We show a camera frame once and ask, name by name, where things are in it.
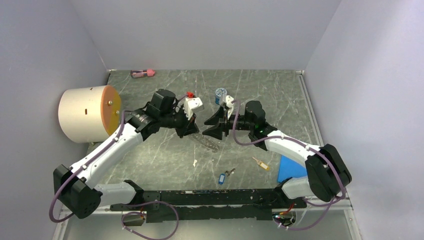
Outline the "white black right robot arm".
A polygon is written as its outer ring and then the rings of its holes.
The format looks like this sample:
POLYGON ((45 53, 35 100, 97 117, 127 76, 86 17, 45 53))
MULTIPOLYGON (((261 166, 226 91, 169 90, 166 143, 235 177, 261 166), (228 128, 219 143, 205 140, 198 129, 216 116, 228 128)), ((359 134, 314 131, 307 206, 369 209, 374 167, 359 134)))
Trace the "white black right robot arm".
POLYGON ((288 177, 279 184, 275 202, 282 208, 294 199, 316 197, 326 206, 347 195, 346 187, 352 176, 335 146, 314 145, 291 137, 266 120, 266 112, 257 100, 246 103, 244 113, 232 113, 233 107, 225 103, 204 124, 203 135, 221 140, 229 133, 247 131, 250 142, 235 142, 242 146, 254 145, 294 161, 306 170, 306 176, 288 177))

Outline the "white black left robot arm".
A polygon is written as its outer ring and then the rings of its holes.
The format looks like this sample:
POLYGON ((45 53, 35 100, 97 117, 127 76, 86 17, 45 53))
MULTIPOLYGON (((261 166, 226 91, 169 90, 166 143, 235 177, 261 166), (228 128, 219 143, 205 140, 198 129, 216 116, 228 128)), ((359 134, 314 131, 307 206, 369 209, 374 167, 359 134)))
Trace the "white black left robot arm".
POLYGON ((61 164, 54 170, 54 197, 48 211, 50 220, 54 223, 66 220, 54 216, 57 201, 79 219, 108 205, 122 204, 130 210, 139 209, 145 202, 141 187, 131 180, 101 184, 101 178, 129 150, 161 128, 174 129, 179 138, 197 134, 196 113, 203 109, 201 99, 191 92, 177 98, 172 91, 159 89, 145 106, 124 110, 117 130, 95 150, 70 167, 61 164))

